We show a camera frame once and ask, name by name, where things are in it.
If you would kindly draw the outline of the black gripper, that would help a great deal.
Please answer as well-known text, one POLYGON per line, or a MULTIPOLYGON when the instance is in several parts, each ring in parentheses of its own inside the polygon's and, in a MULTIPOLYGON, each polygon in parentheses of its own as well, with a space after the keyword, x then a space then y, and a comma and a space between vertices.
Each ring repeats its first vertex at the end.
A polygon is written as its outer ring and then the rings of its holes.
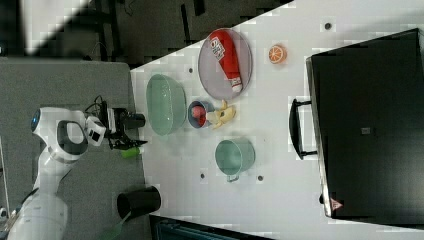
MULTIPOLYGON (((145 126, 146 118, 143 114, 129 112, 125 108, 108 108, 106 111, 107 136, 111 139, 126 137, 126 131, 145 126)), ((111 150, 129 150, 146 144, 144 140, 109 141, 111 150)))

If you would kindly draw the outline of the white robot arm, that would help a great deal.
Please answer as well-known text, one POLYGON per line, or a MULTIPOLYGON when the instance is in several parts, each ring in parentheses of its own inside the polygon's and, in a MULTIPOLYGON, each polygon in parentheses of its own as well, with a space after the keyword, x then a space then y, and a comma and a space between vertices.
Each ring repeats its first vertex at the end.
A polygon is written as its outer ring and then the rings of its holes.
POLYGON ((144 182, 139 159, 122 158, 106 125, 84 111, 41 107, 30 131, 42 143, 35 180, 5 240, 96 240, 119 220, 106 213, 119 192, 144 182))

